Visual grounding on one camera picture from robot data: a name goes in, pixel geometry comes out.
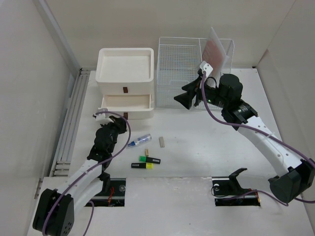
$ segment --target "red wire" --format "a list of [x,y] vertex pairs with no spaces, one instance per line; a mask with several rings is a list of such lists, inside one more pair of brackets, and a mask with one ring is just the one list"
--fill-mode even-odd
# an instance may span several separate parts
[[114,187],[112,187],[112,188],[110,189],[110,195],[109,195],[109,197],[108,197],[108,199],[107,199],[107,201],[108,201],[108,206],[110,206],[110,202],[112,201],[112,197],[113,197],[114,192],[115,192],[115,189],[114,189]]

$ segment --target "white wall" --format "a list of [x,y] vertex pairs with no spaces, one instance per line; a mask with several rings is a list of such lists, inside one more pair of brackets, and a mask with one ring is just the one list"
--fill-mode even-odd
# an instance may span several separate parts
[[0,54],[0,234],[21,236],[70,74],[32,0],[0,4]]
[[[285,142],[315,160],[315,1],[296,0],[258,64]],[[305,192],[315,200],[315,183]],[[306,205],[315,229],[315,205]]]
[[161,36],[235,41],[234,66],[257,65],[294,0],[47,0],[82,67],[109,47],[151,47]]

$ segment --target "black mount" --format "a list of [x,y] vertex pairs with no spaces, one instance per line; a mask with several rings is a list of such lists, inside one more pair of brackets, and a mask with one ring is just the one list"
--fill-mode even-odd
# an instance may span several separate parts
[[[98,163],[112,157],[117,137],[126,132],[126,122],[122,118],[110,116],[113,122],[102,125],[96,132],[94,145],[90,151],[88,160],[95,160]],[[108,191],[110,186],[110,175],[104,171],[109,166],[110,161],[102,165],[102,174],[98,177],[103,181],[102,191]],[[41,231],[45,219],[60,193],[57,190],[46,189],[42,192],[33,221],[33,229]],[[49,218],[46,234],[51,236],[67,236],[74,222],[74,201],[70,194],[63,196],[59,205],[55,208]]]
[[284,203],[291,202],[312,185],[315,169],[307,161],[301,162],[295,169],[290,167],[285,175],[268,180],[271,192]]
[[228,177],[212,177],[214,196],[238,196],[249,192],[250,189],[242,188],[236,179],[236,177],[245,170],[247,170],[247,168],[240,168]]

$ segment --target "marker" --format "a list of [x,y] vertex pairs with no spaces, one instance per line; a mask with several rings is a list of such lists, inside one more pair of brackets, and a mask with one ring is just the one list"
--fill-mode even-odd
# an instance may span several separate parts
[[160,164],[161,160],[157,158],[152,158],[148,156],[140,156],[139,161],[147,162],[147,163],[154,163],[154,164]]
[[131,143],[128,144],[128,147],[138,146],[151,140],[152,140],[151,134],[147,134],[145,136],[133,140]]
[[153,169],[152,163],[132,163],[131,168],[137,168],[137,169]]

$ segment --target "metal bracket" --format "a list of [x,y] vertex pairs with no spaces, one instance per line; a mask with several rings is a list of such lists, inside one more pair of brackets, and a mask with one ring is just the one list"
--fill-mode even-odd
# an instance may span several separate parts
[[68,176],[70,169],[70,161],[57,161],[53,176]]
[[248,188],[242,188],[236,177],[247,168],[240,168],[228,177],[212,177],[214,196],[237,196],[249,192]]
[[207,63],[206,61],[203,61],[200,66],[199,66],[200,69],[202,69],[202,71],[205,71],[206,73],[206,78],[210,76],[211,72],[213,71],[213,68],[212,66]]
[[37,199],[37,198],[38,198],[42,183],[43,183],[43,179],[40,178],[40,179],[38,180],[38,184],[37,184],[37,188],[36,188],[36,192],[35,192],[34,199]]

